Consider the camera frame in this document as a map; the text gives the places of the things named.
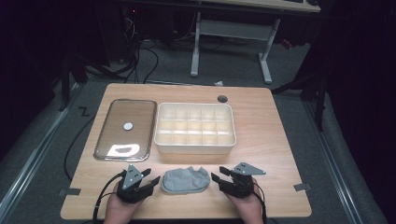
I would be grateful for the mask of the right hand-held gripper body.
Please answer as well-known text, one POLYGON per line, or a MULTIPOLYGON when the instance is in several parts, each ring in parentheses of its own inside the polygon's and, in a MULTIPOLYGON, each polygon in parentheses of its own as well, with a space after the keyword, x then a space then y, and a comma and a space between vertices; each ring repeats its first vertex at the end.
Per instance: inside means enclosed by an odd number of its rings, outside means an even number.
POLYGON ((240 162, 233 169, 229 170, 231 171, 230 177, 232 178, 232 182, 222 179, 223 185, 221 187, 219 186, 219 190, 236 198, 248 197, 254 189, 252 177, 254 175, 266 174, 264 170, 246 162, 240 162))

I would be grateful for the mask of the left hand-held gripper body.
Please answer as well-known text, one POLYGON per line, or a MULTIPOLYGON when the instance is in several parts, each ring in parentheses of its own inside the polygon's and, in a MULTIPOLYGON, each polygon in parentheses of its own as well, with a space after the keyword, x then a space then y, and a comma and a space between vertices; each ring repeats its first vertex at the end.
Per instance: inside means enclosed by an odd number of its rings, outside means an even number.
POLYGON ((124 172, 118 184, 117 196, 125 203, 138 203, 144 199, 144 190, 140 188, 140 183, 144 175, 132 164, 124 172))

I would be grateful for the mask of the grey sock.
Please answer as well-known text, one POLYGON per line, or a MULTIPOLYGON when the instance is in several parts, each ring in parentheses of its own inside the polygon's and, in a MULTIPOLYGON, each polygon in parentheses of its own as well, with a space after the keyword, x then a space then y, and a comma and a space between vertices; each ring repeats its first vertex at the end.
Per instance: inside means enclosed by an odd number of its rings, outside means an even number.
POLYGON ((161 181, 163 191, 170 194, 190 194, 203 192, 210 183, 209 174, 201 167, 177 168, 166 171, 161 181))

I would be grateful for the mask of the white divided storage box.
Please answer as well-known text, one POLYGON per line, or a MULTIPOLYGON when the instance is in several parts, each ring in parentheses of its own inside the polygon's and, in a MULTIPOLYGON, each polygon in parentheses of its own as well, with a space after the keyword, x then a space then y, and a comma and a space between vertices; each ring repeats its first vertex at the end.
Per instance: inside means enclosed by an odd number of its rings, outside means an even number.
POLYGON ((236 145, 233 110, 225 104, 162 103, 154 142, 161 153, 229 154, 236 145))

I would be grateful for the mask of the person's right hand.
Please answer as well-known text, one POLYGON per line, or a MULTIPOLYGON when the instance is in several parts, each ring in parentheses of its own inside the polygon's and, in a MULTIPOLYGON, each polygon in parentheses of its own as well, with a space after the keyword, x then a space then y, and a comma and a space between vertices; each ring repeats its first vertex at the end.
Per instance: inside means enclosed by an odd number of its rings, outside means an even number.
POLYGON ((226 194, 226 197, 236 208, 244 224, 264 224, 262 217, 262 196, 257 180, 253 178, 252 181, 254 183, 254 189, 248 197, 236 198, 229 194, 226 194))

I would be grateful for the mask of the person's left hand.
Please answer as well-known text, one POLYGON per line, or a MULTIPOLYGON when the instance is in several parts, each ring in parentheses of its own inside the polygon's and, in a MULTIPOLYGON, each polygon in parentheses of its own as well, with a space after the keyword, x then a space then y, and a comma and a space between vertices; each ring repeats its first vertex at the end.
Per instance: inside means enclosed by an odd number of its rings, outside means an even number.
POLYGON ((143 203, 125 203, 116 194, 107 199, 104 224, 129 224, 143 203))

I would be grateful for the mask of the transparent box lid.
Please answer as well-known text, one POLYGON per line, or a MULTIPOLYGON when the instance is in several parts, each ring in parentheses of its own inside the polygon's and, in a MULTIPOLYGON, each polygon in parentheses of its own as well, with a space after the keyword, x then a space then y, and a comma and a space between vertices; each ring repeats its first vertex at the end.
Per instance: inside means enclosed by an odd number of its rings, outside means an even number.
POLYGON ((145 161, 150 154, 157 103, 116 99, 107 110, 93 152, 102 161, 145 161))

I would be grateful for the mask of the black stand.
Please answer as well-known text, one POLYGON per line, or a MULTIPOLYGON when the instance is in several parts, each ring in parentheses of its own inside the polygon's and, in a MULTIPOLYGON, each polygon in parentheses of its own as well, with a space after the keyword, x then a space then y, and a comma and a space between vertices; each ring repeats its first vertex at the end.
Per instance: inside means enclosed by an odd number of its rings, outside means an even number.
POLYGON ((61 111, 64 111, 70 103, 70 78, 73 78, 77 84, 85 84, 88 81, 88 76, 85 72, 85 65, 75 54, 67 54, 62 60, 61 94, 63 102, 60 107, 61 111))
POLYGON ((302 101, 315 101, 314 121, 318 129, 322 132, 322 118, 325 109, 324 101, 326 95, 326 84, 329 72, 325 63, 320 63, 316 68, 304 77, 299 77, 281 87, 271 90, 272 94, 280 94, 283 91, 301 88, 300 98, 302 101))

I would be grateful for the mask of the white-framed background desk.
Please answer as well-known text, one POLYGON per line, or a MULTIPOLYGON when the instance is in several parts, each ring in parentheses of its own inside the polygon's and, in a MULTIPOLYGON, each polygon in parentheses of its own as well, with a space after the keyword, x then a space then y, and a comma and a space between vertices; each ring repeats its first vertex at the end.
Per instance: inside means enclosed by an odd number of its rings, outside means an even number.
MULTIPOLYGON (((230 7, 250 7, 251 9, 266 9, 270 12, 284 13, 296 12, 303 15, 320 12, 318 4, 311 3, 311 0, 196 0, 199 7, 207 3, 219 4, 230 7)), ((231 37, 248 40, 259 40, 266 43, 263 52, 258 54, 259 63, 262 69, 262 76, 266 84, 272 83, 267 57, 276 37, 276 32, 280 24, 280 17, 276 16, 270 24, 253 24, 237 21, 220 21, 217 19, 203 19, 201 12, 195 16, 195 37, 194 49, 191 58, 191 76, 197 77, 199 74, 200 62, 200 39, 202 35, 231 37)))

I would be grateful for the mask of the metal floor rail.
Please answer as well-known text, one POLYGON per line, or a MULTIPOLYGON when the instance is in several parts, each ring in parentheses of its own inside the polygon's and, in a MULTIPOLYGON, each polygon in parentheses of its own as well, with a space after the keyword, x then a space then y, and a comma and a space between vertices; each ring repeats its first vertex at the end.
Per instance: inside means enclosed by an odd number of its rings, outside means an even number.
POLYGON ((35 117, 0 161, 0 224, 6 223, 12 216, 68 113, 68 109, 61 111, 64 104, 61 85, 56 84, 53 91, 53 100, 35 117))
POLYGON ((342 176, 338 164, 332 154, 331 147, 323 131, 321 131, 316 123, 314 107, 308 102, 302 102, 304 111, 310 119, 315 130, 316 136, 321 145, 321 151, 328 167, 329 174, 336 189, 341 204, 344 207, 346 216, 350 224, 363 224, 361 214, 352 198, 347 182, 342 176))

